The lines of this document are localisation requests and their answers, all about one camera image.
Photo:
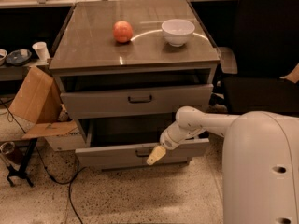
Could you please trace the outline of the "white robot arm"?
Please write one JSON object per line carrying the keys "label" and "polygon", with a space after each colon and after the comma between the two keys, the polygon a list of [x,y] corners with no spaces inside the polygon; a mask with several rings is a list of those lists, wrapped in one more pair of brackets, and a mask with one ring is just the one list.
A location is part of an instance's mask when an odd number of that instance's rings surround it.
{"label": "white robot arm", "polygon": [[211,114],[183,106],[147,164],[204,131],[224,138],[223,224],[299,224],[299,118],[265,111]]}

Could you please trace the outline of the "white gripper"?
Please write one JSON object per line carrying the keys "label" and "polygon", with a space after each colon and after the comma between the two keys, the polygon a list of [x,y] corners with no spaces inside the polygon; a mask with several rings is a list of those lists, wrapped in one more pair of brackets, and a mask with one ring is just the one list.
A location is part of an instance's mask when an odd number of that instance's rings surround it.
{"label": "white gripper", "polygon": [[155,147],[147,158],[147,165],[153,165],[166,154],[166,150],[174,150],[188,139],[194,138],[206,130],[197,122],[175,121],[160,136],[160,146]]}

